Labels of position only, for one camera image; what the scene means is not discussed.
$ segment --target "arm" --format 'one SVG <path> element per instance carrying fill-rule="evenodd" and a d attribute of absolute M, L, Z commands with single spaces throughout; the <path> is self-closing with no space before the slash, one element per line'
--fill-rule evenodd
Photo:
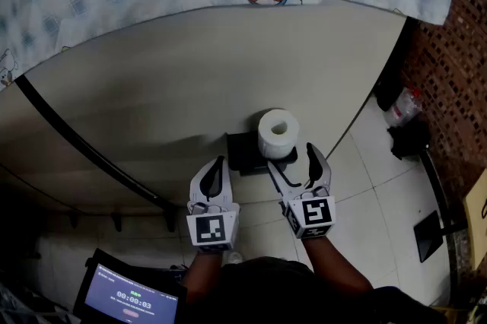
<path fill-rule="evenodd" d="M 358 296 L 371 291 L 372 285 L 327 237 L 302 240 L 314 273 L 345 296 Z"/>
<path fill-rule="evenodd" d="M 222 253 L 197 253 L 181 283 L 187 290 L 186 303 L 204 298 L 218 283 Z"/>

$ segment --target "white cube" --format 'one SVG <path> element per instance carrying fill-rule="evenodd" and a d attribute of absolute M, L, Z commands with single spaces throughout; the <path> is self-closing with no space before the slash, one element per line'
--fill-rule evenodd
<path fill-rule="evenodd" d="M 291 200 L 285 216 L 298 239 L 326 236 L 336 222 L 335 198 Z"/>
<path fill-rule="evenodd" d="M 236 211 L 186 216 L 191 242 L 204 253 L 234 249 L 238 229 Z"/>

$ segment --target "toilet paper roll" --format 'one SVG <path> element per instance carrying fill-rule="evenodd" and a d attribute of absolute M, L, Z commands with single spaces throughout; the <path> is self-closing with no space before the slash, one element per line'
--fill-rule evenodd
<path fill-rule="evenodd" d="M 267 159 L 287 157 L 298 141 L 299 123 L 287 110 L 267 112 L 259 122 L 259 150 Z"/>

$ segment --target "person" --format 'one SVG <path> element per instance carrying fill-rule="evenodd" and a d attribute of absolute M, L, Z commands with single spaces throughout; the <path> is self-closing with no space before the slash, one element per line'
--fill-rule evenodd
<path fill-rule="evenodd" d="M 326 237 L 302 243 L 314 272 L 272 257 L 221 267 L 222 253 L 198 253 L 182 281 L 187 322 L 446 322 L 396 287 L 374 290 Z"/>

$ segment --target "black shirt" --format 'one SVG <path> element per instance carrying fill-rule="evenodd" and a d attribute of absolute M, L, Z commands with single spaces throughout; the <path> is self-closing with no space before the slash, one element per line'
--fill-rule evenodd
<path fill-rule="evenodd" d="M 215 324 L 446 322 L 396 287 L 343 299 L 306 265 L 270 257 L 224 266 L 216 289 L 188 308 L 188 322 Z"/>

